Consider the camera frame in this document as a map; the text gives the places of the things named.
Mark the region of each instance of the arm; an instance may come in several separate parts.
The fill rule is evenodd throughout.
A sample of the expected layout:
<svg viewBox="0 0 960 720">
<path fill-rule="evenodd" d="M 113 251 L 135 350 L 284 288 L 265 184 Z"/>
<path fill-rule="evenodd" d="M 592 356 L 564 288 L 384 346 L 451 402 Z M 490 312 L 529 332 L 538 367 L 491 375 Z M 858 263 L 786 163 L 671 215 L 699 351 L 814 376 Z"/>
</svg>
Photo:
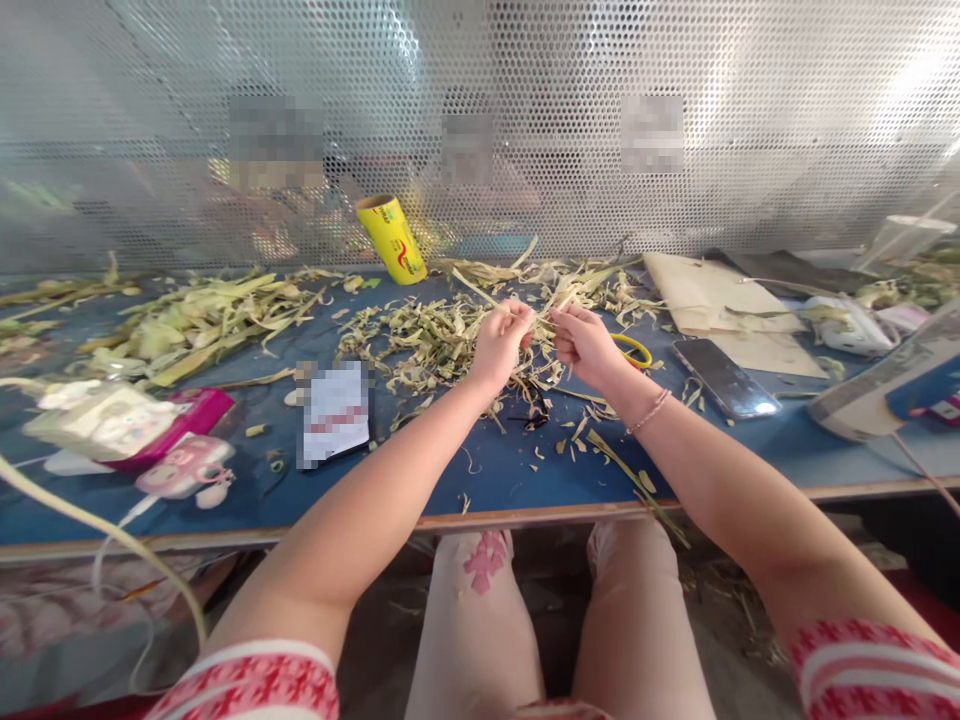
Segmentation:
<svg viewBox="0 0 960 720">
<path fill-rule="evenodd" d="M 555 313 L 557 355 L 629 427 L 661 388 L 621 356 L 603 321 Z M 780 637 L 817 620 L 862 618 L 942 643 L 863 554 L 781 473 L 675 398 L 636 438 L 690 519 L 750 576 Z"/>
<path fill-rule="evenodd" d="M 205 654 L 248 640 L 288 638 L 336 664 L 350 613 L 403 547 L 440 473 L 503 389 L 529 341 L 533 311 L 505 303 L 480 329 L 467 378 L 395 433 L 324 495 L 237 593 Z"/>
</svg>

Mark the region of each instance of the smartphone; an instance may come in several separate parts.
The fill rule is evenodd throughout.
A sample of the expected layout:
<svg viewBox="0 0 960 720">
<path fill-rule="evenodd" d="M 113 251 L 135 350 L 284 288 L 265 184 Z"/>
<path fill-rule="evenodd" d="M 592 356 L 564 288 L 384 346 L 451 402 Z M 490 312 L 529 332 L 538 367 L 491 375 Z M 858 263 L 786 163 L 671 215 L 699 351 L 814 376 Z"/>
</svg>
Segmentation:
<svg viewBox="0 0 960 720">
<path fill-rule="evenodd" d="M 673 351 L 703 382 L 724 414 L 735 420 L 776 415 L 780 403 L 744 372 L 713 340 L 677 340 Z"/>
</svg>

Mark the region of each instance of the blue table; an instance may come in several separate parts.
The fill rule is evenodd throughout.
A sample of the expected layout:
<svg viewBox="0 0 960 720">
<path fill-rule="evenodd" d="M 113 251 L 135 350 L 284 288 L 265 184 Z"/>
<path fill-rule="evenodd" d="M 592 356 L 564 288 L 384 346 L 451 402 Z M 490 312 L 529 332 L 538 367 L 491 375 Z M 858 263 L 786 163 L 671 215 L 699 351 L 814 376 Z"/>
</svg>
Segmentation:
<svg viewBox="0 0 960 720">
<path fill-rule="evenodd" d="M 443 278 L 430 278 L 414 288 L 401 289 L 385 277 L 378 288 L 362 290 L 356 296 L 338 290 L 332 305 L 311 313 L 314 320 L 287 330 L 271 342 L 270 350 L 278 357 L 265 355 L 258 344 L 253 344 L 190 378 L 183 386 L 220 385 L 269 375 L 293 367 L 301 360 L 329 362 L 339 338 L 334 328 L 336 323 L 330 319 L 336 311 L 344 307 L 353 311 L 370 305 L 382 306 L 410 293 L 429 301 L 449 292 Z M 69 325 L 51 333 L 50 342 L 42 348 L 48 355 L 26 367 L 0 363 L 0 375 L 32 377 L 62 369 L 76 359 L 73 353 L 76 345 L 91 337 L 108 335 L 120 320 L 115 313 L 142 300 L 142 297 L 116 296 L 84 304 L 69 316 L 63 316 Z M 59 318 L 56 311 L 51 316 Z M 613 329 L 613 319 L 606 317 L 606 320 Z M 664 361 L 665 367 L 655 371 L 654 377 L 679 395 L 686 372 L 670 351 L 670 343 L 677 336 L 655 329 L 649 320 L 631 328 L 627 334 L 641 340 L 655 359 Z M 852 371 L 862 367 L 856 361 L 849 362 L 851 356 L 843 359 Z M 796 385 L 787 385 L 773 374 L 753 374 L 773 392 L 815 391 L 826 387 L 825 381 L 820 380 L 797 378 Z M 374 401 L 374 435 L 378 438 L 389 435 L 389 425 L 399 410 L 408 412 L 419 403 L 419 400 L 408 401 L 398 406 L 401 398 L 392 396 L 384 385 L 385 381 L 378 379 Z M 575 379 L 564 380 L 561 385 L 591 392 Z M 203 511 L 197 509 L 192 500 L 159 503 L 138 518 L 129 530 L 152 538 L 151 546 L 155 550 L 252 546 L 278 540 L 365 454 L 345 456 L 314 472 L 296 470 L 296 433 L 302 427 L 301 411 L 283 403 L 284 396 L 293 387 L 293 381 L 285 379 L 269 386 L 231 392 L 237 405 L 215 434 L 238 448 L 238 455 L 230 463 L 238 480 L 223 505 Z M 508 402 L 500 414 L 507 435 L 501 435 L 489 420 L 477 423 L 464 443 L 473 457 L 475 474 L 467 472 L 466 453 L 458 452 L 440 478 L 420 520 L 420 528 L 444 531 L 520 526 L 589 521 L 642 512 L 630 481 L 615 464 L 604 466 L 602 457 L 592 452 L 578 453 L 576 463 L 569 451 L 563 456 L 556 454 L 556 443 L 571 434 L 571 429 L 562 428 L 561 424 L 579 422 L 584 402 L 555 392 L 549 397 L 553 400 L 551 419 L 538 430 L 527 432 L 523 422 L 507 419 L 526 416 L 527 406 L 522 402 Z M 49 455 L 50 446 L 27 438 L 20 431 L 31 417 L 26 412 L 30 403 L 16 392 L 2 392 L 0 399 L 0 452 L 13 463 Z M 866 446 L 833 437 L 808 417 L 805 402 L 783 400 L 784 410 L 776 417 L 741 421 L 732 428 L 709 400 L 705 416 L 772 463 L 815 500 L 929 490 L 926 481 L 916 475 L 893 441 L 884 439 Z M 266 433 L 249 439 L 244 436 L 247 427 L 261 423 L 268 426 Z M 673 497 L 670 488 L 642 448 L 624 438 L 622 425 L 591 421 L 590 426 L 595 427 L 631 467 L 646 469 L 658 487 L 658 497 L 664 504 L 670 503 Z M 920 421 L 905 428 L 902 436 L 932 472 L 948 478 L 948 485 L 960 486 L 960 478 L 955 477 L 960 467 L 960 442 L 955 431 L 936 422 Z M 545 459 L 534 456 L 535 448 L 539 448 Z M 284 474 L 271 472 L 267 458 L 270 451 L 278 451 L 284 460 Z M 531 470 L 531 463 L 538 466 L 539 472 Z M 127 476 L 54 477 L 46 474 L 39 464 L 25 471 L 52 492 L 113 521 L 123 517 L 141 497 L 133 487 L 132 478 Z M 465 515 L 461 514 L 464 496 L 470 498 L 469 512 Z M 86 526 L 0 484 L 0 562 L 89 555 L 98 539 L 98 534 Z"/>
</svg>

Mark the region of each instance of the perforated metal screen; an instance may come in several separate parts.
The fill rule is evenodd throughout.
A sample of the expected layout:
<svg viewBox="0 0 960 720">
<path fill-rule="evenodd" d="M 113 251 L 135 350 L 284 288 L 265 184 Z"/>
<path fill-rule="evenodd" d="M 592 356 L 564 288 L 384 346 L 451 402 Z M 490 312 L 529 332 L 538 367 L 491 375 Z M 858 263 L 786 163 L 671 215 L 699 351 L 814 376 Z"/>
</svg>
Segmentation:
<svg viewBox="0 0 960 720">
<path fill-rule="evenodd" d="M 367 262 L 374 193 L 427 254 L 847 247 L 958 130 L 955 0 L 0 6 L 7 272 Z"/>
</svg>

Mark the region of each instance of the leg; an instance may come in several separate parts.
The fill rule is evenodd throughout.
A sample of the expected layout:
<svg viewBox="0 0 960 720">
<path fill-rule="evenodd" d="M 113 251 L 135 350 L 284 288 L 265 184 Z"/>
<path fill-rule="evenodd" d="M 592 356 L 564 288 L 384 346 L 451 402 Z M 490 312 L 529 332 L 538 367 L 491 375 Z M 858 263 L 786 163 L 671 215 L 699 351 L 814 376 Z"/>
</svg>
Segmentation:
<svg viewBox="0 0 960 720">
<path fill-rule="evenodd" d="M 408 720 L 501 720 L 543 699 L 537 639 L 512 560 L 509 532 L 440 541 Z"/>
<path fill-rule="evenodd" d="M 598 523 L 573 695 L 617 720 L 713 718 L 677 556 L 656 520 Z"/>
</svg>

